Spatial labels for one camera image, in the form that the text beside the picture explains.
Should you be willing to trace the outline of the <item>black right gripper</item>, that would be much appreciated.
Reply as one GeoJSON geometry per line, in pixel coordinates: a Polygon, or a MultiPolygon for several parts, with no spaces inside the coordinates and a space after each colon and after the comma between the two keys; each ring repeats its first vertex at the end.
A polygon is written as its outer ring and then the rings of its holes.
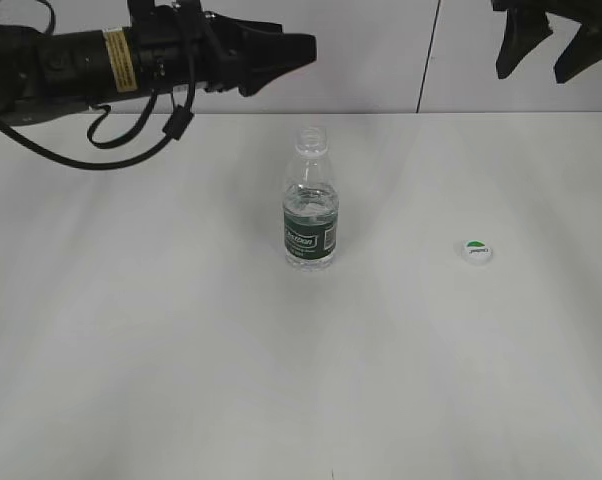
{"type": "Polygon", "coordinates": [[[565,84],[602,60],[602,0],[492,0],[494,11],[506,10],[503,41],[496,60],[499,79],[508,78],[520,62],[552,35],[546,13],[581,24],[554,65],[555,80],[565,84]]]}

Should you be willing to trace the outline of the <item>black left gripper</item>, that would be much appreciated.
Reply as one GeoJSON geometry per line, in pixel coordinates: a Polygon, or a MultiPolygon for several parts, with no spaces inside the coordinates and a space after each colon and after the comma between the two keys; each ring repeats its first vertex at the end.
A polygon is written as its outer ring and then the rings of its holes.
{"type": "Polygon", "coordinates": [[[204,11],[199,1],[129,1],[127,8],[125,34],[140,91],[165,93],[193,81],[209,93],[237,90],[252,97],[317,60],[315,36],[204,11]]]}

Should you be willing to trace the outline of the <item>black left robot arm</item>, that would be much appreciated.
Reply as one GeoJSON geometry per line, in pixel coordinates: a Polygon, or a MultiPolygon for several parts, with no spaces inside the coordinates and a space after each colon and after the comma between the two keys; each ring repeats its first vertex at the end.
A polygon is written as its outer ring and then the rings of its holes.
{"type": "Polygon", "coordinates": [[[128,4],[131,24],[52,35],[0,24],[0,119],[43,123],[193,82],[251,97],[317,59],[310,34],[205,11],[198,1],[128,4]]]}

